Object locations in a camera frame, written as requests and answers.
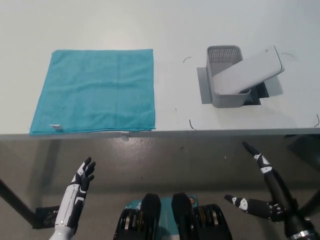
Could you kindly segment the white and black left hand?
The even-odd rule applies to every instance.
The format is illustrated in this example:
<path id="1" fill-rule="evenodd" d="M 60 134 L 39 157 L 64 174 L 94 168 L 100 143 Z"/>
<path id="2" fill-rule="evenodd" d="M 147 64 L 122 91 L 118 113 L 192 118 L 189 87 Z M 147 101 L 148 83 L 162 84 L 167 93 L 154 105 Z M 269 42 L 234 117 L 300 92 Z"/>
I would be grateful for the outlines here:
<path id="1" fill-rule="evenodd" d="M 72 230 L 78 227 L 90 182 L 95 177 L 93 175 L 95 165 L 96 162 L 92 162 L 91 157 L 88 157 L 80 165 L 65 190 L 55 225 L 65 226 Z"/>

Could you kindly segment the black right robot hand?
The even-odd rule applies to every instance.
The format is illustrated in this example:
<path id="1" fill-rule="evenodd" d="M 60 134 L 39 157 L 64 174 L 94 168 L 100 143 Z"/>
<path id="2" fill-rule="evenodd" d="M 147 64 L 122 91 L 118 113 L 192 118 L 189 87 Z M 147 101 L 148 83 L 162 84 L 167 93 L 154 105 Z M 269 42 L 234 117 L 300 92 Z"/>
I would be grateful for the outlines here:
<path id="1" fill-rule="evenodd" d="M 271 194 L 271 201 L 230 194 L 224 198 L 247 214 L 270 219 L 272 222 L 284 222 L 284 234 L 289 240 L 318 240 L 319 234 L 313 224 L 299 212 L 297 201 L 292 197 L 279 173 L 260 151 L 245 141 L 242 144 L 257 162 Z"/>

